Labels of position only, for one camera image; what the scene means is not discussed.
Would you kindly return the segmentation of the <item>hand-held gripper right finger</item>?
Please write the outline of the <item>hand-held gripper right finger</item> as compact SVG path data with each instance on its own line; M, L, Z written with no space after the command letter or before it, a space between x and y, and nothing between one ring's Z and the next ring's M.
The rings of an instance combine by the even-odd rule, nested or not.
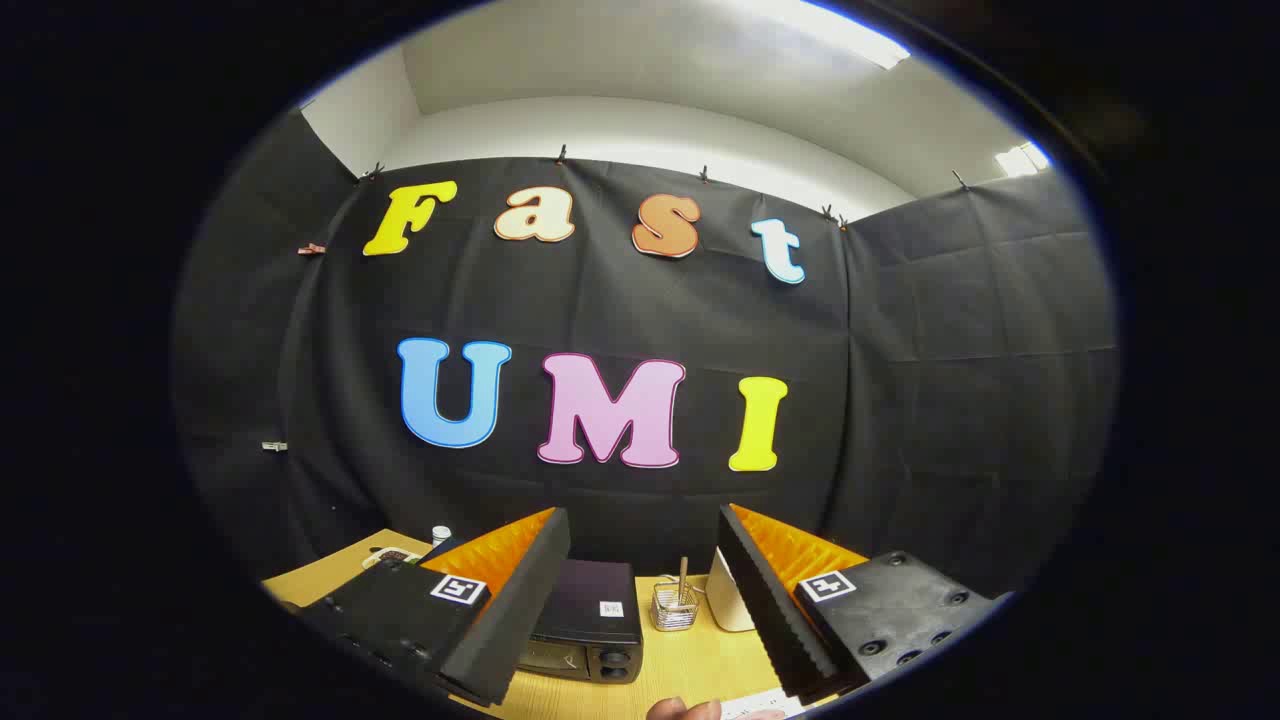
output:
M998 606L913 553L864 557L736 503L719 510L717 548L782 689L805 705L928 659Z

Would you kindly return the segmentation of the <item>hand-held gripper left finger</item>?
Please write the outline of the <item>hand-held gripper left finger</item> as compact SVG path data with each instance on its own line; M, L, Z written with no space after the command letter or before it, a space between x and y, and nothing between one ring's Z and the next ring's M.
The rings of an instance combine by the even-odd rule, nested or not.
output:
M499 705L568 550L567 510L545 509L425 560L380 559L300 619L417 691Z

